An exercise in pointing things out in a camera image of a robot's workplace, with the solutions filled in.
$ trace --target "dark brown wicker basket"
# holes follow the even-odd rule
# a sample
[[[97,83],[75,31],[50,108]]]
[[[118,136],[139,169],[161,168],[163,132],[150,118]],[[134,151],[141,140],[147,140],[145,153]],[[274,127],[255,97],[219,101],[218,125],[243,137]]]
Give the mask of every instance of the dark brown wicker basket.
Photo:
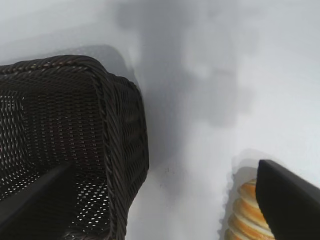
[[[0,67],[0,111],[0,201],[72,162],[77,205],[61,239],[124,240],[149,168],[136,86],[87,56],[23,61]]]

